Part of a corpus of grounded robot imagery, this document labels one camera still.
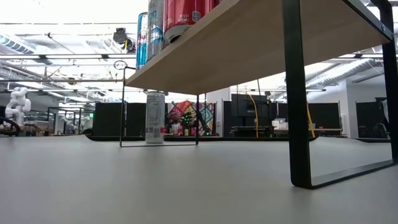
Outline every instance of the ceiling beam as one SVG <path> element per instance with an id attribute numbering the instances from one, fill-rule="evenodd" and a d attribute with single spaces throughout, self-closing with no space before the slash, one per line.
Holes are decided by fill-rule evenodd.
<path id="1" fill-rule="evenodd" d="M 370 75 L 366 75 L 365 77 L 353 80 L 353 83 L 361 83 L 363 81 L 370 80 L 372 78 L 379 77 L 381 75 L 384 75 L 384 71 L 373 73 L 373 74 L 370 74 Z"/>

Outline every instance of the white robot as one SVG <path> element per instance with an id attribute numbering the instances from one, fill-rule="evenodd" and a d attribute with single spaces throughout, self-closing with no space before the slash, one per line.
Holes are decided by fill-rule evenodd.
<path id="1" fill-rule="evenodd" d="M 75 120 L 75 124 L 73 124 L 73 121 L 68 120 L 64 116 L 61 117 L 61 120 L 63 122 L 65 122 L 65 124 L 67 124 L 67 126 L 72 127 L 73 132 L 75 134 L 79 134 L 80 131 L 82 131 L 84 129 L 84 126 L 85 126 L 86 122 L 90 120 L 90 117 L 86 116 L 86 117 L 81 118 L 81 120 L 80 120 L 80 128 L 78 128 L 78 125 L 79 125 L 79 120 L 78 119 Z"/>
<path id="2" fill-rule="evenodd" d="M 25 112 L 30 111 L 31 102 L 26 98 L 27 88 L 15 87 L 11 100 L 6 106 L 6 118 L 12 118 L 19 126 L 24 125 Z"/>

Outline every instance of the shelf underside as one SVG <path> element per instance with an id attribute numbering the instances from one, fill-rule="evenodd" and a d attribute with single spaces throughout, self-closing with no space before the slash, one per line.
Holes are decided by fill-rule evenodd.
<path id="1" fill-rule="evenodd" d="M 374 47 L 388 38 L 358 0 L 301 0 L 304 62 Z M 285 70 L 282 1 L 225 0 L 127 80 L 127 86 L 202 94 Z"/>

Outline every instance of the fluorescent light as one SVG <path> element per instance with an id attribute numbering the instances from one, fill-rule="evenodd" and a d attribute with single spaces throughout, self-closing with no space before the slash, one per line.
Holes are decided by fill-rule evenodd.
<path id="1" fill-rule="evenodd" d="M 82 92 L 97 92 L 97 91 L 108 91 L 108 90 L 95 90 L 95 89 L 84 89 L 84 90 L 77 90 Z"/>
<path id="2" fill-rule="evenodd" d="M 68 92 L 68 91 L 74 91 L 74 90 L 43 90 L 43 91 L 51 91 L 51 92 Z"/>
<path id="3" fill-rule="evenodd" d="M 32 87 L 32 88 L 46 88 L 46 86 L 34 82 L 16 82 L 16 84 Z"/>
<path id="4" fill-rule="evenodd" d="M 135 54 L 110 54 L 109 58 L 135 58 Z"/>
<path id="5" fill-rule="evenodd" d="M 258 92 L 259 90 L 258 89 L 238 89 L 238 91 L 242 91 L 242 92 L 245 92 L 245 91 Z M 261 92 L 263 92 L 263 91 L 286 92 L 286 89 L 260 89 L 260 91 Z M 311 90 L 305 90 L 305 91 L 310 92 L 310 91 L 326 91 L 326 90 L 325 89 L 311 89 Z"/>
<path id="6" fill-rule="evenodd" d="M 61 94 L 58 94 L 58 93 L 49 92 L 49 94 L 53 95 L 53 96 L 56 96 L 56 97 L 64 98 L 64 96 L 62 96 Z"/>
<path id="7" fill-rule="evenodd" d="M 48 59 L 102 58 L 102 56 L 100 54 L 88 54 L 88 55 L 81 55 L 81 54 L 76 54 L 76 55 L 46 55 L 46 57 Z"/>
<path id="8" fill-rule="evenodd" d="M 355 57 L 355 54 L 346 54 L 346 55 L 342 55 L 339 58 L 353 58 Z"/>
<path id="9" fill-rule="evenodd" d="M 383 54 L 363 54 L 362 58 L 383 58 Z"/>
<path id="10" fill-rule="evenodd" d="M 306 91 L 326 91 L 325 89 L 320 89 L 320 90 L 306 90 Z"/>
<path id="11" fill-rule="evenodd" d="M 0 59 L 39 59 L 38 55 L 0 55 Z"/>
<path id="12" fill-rule="evenodd" d="M 91 100 L 83 98 L 83 97 L 76 97 L 76 96 L 68 96 L 69 99 L 79 101 L 79 102 L 91 102 Z"/>

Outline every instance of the black metal stand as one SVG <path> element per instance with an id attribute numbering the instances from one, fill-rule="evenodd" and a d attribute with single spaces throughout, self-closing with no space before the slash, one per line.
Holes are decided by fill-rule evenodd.
<path id="1" fill-rule="evenodd" d="M 360 16 L 366 19 L 367 12 L 361 12 L 352 0 L 341 0 L 352 7 Z M 372 0 L 379 8 L 381 22 L 384 24 L 378 29 L 383 32 L 387 26 L 394 30 L 392 20 L 392 6 L 387 0 Z M 307 123 L 307 96 L 305 92 L 305 71 L 303 60 L 302 29 L 300 15 L 300 0 L 282 0 L 283 21 L 284 21 L 284 47 L 286 85 L 289 114 L 289 153 L 290 153 L 290 178 L 297 187 L 305 189 L 317 189 L 326 185 L 341 182 L 346 179 L 368 174 L 386 167 L 398 164 L 398 72 L 396 60 L 396 48 L 393 37 L 388 44 L 384 44 L 383 60 L 386 76 L 386 91 L 389 121 L 391 126 L 391 149 L 392 159 L 378 162 L 367 166 L 347 169 L 332 174 L 311 177 L 310 148 L 308 144 L 308 123 Z"/>
<path id="2" fill-rule="evenodd" d="M 138 146 L 123 146 L 123 136 L 125 136 L 124 125 L 126 123 L 126 103 L 124 102 L 124 87 L 126 86 L 126 69 L 135 70 L 136 68 L 124 67 L 123 69 L 123 89 L 122 89 L 122 112 L 121 112 L 121 123 L 120 123 L 120 136 L 119 136 L 119 146 L 120 147 L 156 147 L 156 146 L 196 146 L 199 144 L 199 95 L 197 95 L 197 106 L 196 106 L 196 137 L 195 144 L 144 144 Z"/>

